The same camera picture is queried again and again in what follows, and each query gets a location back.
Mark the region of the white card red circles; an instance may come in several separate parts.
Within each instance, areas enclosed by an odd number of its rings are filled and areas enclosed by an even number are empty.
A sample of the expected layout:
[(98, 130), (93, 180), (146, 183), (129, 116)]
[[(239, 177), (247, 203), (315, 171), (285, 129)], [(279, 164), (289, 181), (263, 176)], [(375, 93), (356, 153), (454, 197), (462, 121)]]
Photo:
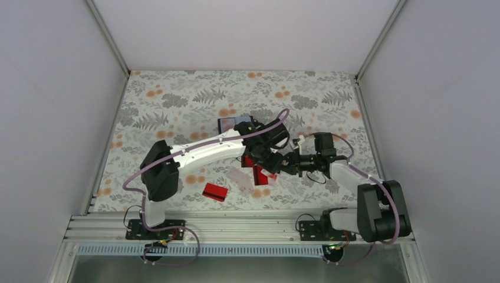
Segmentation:
[(235, 127), (235, 118), (219, 119), (219, 132), (224, 133)]

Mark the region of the red card black stripe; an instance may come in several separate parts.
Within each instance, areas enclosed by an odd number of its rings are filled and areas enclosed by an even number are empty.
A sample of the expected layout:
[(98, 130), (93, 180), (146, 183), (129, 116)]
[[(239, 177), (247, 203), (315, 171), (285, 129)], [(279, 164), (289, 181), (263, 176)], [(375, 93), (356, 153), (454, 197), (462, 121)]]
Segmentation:
[(202, 195), (218, 202), (224, 202), (227, 197), (228, 191), (229, 189), (225, 187), (218, 186), (213, 183), (207, 183), (202, 192)]

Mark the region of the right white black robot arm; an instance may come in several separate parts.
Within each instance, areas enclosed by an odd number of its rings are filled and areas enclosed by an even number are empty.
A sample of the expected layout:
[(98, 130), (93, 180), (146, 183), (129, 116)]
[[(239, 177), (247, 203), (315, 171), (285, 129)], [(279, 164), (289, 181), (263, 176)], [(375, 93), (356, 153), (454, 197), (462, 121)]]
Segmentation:
[(285, 156), (281, 170), (290, 175), (318, 171), (357, 198), (355, 208), (332, 208), (322, 213), (321, 236), (333, 240), (346, 231), (360, 235), (366, 242), (384, 244), (409, 236), (412, 226), (401, 184), (365, 173), (353, 165), (350, 156), (338, 155), (332, 134), (320, 132), (313, 136), (315, 153), (302, 153), (304, 136), (293, 139), (292, 152)]

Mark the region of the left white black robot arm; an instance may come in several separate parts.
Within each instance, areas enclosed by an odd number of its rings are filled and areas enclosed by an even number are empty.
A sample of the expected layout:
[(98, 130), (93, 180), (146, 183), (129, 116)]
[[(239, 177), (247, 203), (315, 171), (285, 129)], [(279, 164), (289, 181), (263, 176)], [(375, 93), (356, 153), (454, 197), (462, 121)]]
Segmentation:
[(140, 165), (140, 179), (146, 187), (140, 230), (150, 239), (163, 233), (167, 200), (177, 193), (181, 173), (241, 156), (275, 173), (283, 160), (278, 149), (289, 139), (288, 130), (276, 119), (260, 126), (244, 121), (215, 137), (189, 144), (156, 142)]

